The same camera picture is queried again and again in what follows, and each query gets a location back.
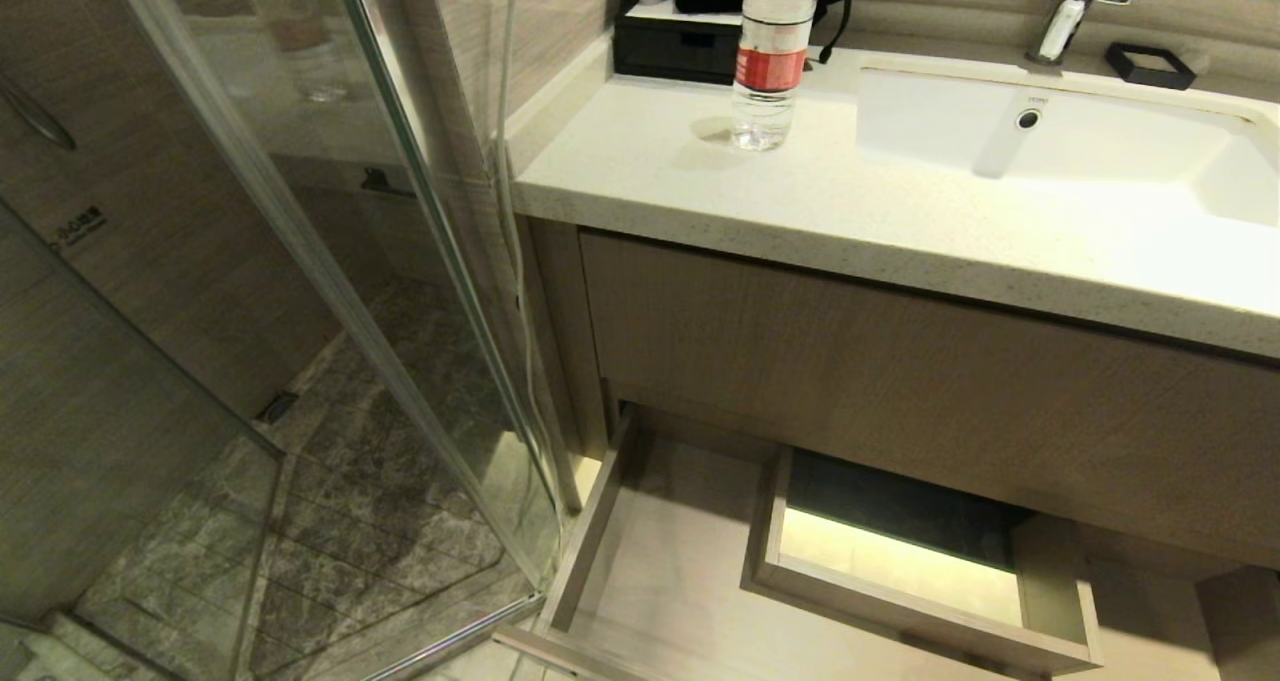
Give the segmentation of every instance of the white sink basin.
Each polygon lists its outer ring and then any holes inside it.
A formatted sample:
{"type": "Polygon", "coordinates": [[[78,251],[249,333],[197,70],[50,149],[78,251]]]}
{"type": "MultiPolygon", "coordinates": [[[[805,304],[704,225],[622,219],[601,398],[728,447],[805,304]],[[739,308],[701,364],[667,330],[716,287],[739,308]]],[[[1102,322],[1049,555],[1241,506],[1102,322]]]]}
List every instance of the white sink basin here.
{"type": "Polygon", "coordinates": [[[865,157],[1014,180],[1093,206],[1280,227],[1275,129],[1230,113],[864,69],[856,145],[865,157]]]}

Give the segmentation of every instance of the shower floor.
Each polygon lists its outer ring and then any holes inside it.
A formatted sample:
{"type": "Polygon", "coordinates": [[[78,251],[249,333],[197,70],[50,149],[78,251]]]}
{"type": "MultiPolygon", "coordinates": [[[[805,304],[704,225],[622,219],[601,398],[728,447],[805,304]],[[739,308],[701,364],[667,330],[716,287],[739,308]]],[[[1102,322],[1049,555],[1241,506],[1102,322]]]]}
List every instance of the shower floor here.
{"type": "MultiPolygon", "coordinates": [[[[452,298],[452,289],[397,280],[370,308],[468,462],[484,463],[507,421],[452,298]]],[[[260,429],[287,456],[250,577],[238,678],[360,678],[531,590],[347,334],[289,390],[300,397],[293,407],[260,429]]],[[[224,463],[205,476],[233,472],[224,463]]],[[[198,494],[179,502],[77,613],[183,677],[227,678],[251,554],[237,547],[236,563],[214,553],[196,522],[210,504],[198,494]],[[210,561],[221,572],[191,571],[210,561]]],[[[252,526],[238,524],[241,544],[252,526]]]]}

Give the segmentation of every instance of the black tissue box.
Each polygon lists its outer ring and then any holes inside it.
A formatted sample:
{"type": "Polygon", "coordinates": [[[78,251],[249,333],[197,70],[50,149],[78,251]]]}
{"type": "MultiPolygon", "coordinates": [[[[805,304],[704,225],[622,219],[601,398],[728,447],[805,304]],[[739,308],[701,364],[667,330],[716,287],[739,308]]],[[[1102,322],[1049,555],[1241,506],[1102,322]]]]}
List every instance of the black tissue box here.
{"type": "Polygon", "coordinates": [[[1137,44],[1111,44],[1107,47],[1107,63],[1120,74],[1121,79],[1130,84],[1148,84],[1148,87],[1161,87],[1166,90],[1184,90],[1190,87],[1196,79],[1196,72],[1188,69],[1185,63],[1166,47],[1137,46],[1137,44]],[[1165,69],[1143,65],[1134,56],[1148,56],[1147,61],[1155,60],[1167,63],[1165,69]]]}
{"type": "Polygon", "coordinates": [[[732,84],[742,18],[680,14],[675,1],[623,6],[613,24],[613,70],[657,79],[732,84]]]}

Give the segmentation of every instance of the shower door handle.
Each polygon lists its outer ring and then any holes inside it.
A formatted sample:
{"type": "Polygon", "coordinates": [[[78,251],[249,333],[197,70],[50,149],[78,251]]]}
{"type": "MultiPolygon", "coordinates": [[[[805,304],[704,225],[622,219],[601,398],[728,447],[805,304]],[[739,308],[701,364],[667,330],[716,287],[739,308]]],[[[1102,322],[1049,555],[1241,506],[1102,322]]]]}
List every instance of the shower door handle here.
{"type": "Polygon", "coordinates": [[[24,92],[3,72],[0,72],[0,97],[4,97],[9,106],[18,111],[18,116],[22,116],[22,120],[27,122],[32,129],[36,129],[36,133],[50,140],[50,143],[60,145],[67,151],[76,151],[76,140],[67,133],[58,119],[54,119],[50,111],[45,111],[45,106],[41,106],[36,99],[31,97],[31,93],[24,92]]]}

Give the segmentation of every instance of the tissue box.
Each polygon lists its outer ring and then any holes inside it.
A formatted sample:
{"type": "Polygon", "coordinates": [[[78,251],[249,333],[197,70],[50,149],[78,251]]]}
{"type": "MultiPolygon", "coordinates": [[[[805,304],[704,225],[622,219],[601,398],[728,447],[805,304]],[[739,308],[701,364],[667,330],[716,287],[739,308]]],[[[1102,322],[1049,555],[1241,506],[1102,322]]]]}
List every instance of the tissue box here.
{"type": "Polygon", "coordinates": [[[740,14],[680,14],[676,1],[631,5],[613,26],[613,70],[732,84],[740,14]]]}

